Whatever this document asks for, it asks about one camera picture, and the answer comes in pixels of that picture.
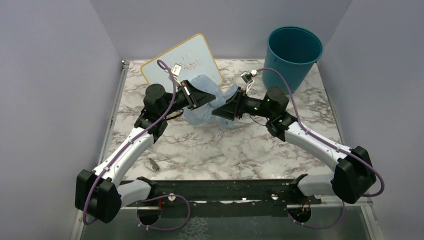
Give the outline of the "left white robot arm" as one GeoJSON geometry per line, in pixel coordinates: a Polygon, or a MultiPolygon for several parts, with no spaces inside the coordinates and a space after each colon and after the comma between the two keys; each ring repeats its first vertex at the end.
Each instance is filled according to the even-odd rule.
{"type": "Polygon", "coordinates": [[[166,92],[161,84],[149,85],[143,99],[144,108],[129,136],[107,160],[91,171],[83,169],[76,177],[75,207],[82,211],[82,222],[85,225],[97,220],[109,223],[128,204],[138,200],[147,206],[155,203],[157,191],[149,182],[135,180],[121,186],[124,175],[162,136],[170,113],[184,108],[197,109],[215,99],[214,94],[194,87],[188,80],[174,84],[172,93],[166,92]]]}

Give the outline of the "teal plastic trash bin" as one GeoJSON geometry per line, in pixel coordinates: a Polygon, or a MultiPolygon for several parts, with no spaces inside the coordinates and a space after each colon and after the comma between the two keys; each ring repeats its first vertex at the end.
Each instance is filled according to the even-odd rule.
{"type": "Polygon", "coordinates": [[[323,50],[321,40],[307,29],[297,26],[275,29],[267,40],[263,65],[266,70],[262,72],[265,88],[279,86],[293,94],[320,59],[323,50]]]}

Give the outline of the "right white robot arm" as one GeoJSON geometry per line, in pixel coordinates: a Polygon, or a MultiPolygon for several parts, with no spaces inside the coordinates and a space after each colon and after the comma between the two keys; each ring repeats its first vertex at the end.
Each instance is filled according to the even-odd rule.
{"type": "Polygon", "coordinates": [[[265,126],[273,137],[303,149],[331,169],[331,174],[298,177],[288,190],[292,202],[300,204],[308,197],[323,195],[356,203],[377,180],[368,151],[361,146],[351,148],[336,143],[303,126],[287,112],[288,104],[289,98],[279,86],[269,88],[263,99],[249,97],[238,89],[211,113],[227,120],[239,119],[244,114],[266,118],[265,126]]]}

